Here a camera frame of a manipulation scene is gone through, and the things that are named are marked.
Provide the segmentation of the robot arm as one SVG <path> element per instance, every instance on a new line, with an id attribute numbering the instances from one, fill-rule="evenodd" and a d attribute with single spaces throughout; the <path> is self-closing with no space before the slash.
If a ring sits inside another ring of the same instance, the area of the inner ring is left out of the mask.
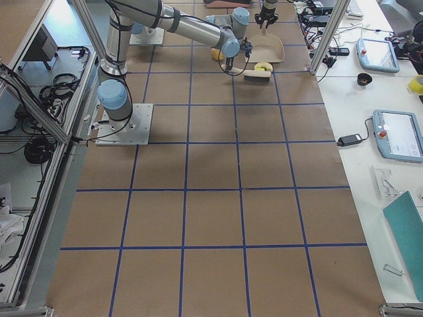
<path id="1" fill-rule="evenodd" d="M 274 24 L 278 20 L 278 14 L 276 13 L 276 7 L 278 0 L 263 0 L 262 7 L 259 13 L 254 15 L 254 19 L 260 28 L 268 28 L 269 25 Z"/>
<path id="2" fill-rule="evenodd" d="M 157 46 L 165 32 L 177 34 L 217 50 L 231 72 L 240 52 L 250 55 L 251 43 L 245 38 L 250 13 L 236 7 L 231 14 L 199 18 L 162 1 L 108 1 L 109 29 L 105 56 L 100 60 L 98 98 L 110 119 L 112 131 L 131 125 L 132 106 L 126 85 L 126 64 L 130 46 Z"/>

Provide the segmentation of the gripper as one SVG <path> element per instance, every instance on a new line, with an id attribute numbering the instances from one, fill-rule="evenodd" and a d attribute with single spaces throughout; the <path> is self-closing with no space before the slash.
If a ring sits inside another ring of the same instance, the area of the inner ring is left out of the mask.
<path id="1" fill-rule="evenodd" d="M 262 30 L 263 24 L 266 22 L 266 25 L 274 24 L 278 20 L 278 14 L 277 13 L 255 13 L 254 19 L 259 25 L 259 29 Z"/>
<path id="2" fill-rule="evenodd" d="M 247 38 L 236 39 L 230 38 L 224 43 L 225 71 L 230 71 L 233 68 L 234 57 L 239 52 L 244 52 L 245 57 L 249 58 L 252 51 L 252 44 Z"/>

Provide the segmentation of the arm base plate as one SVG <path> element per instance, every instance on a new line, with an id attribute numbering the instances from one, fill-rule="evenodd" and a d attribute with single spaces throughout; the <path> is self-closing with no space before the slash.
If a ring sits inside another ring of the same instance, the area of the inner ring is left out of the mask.
<path id="1" fill-rule="evenodd" d="M 104 110 L 102 119 L 108 121 L 98 130 L 95 143 L 98 146 L 147 145 L 153 104 L 133 104 L 132 116 L 128 120 L 115 121 L 109 118 L 110 110 Z"/>
<path id="2" fill-rule="evenodd" d="M 162 46 L 164 30 L 161 28 L 143 27 L 138 33 L 132 33 L 130 37 L 131 46 Z"/>

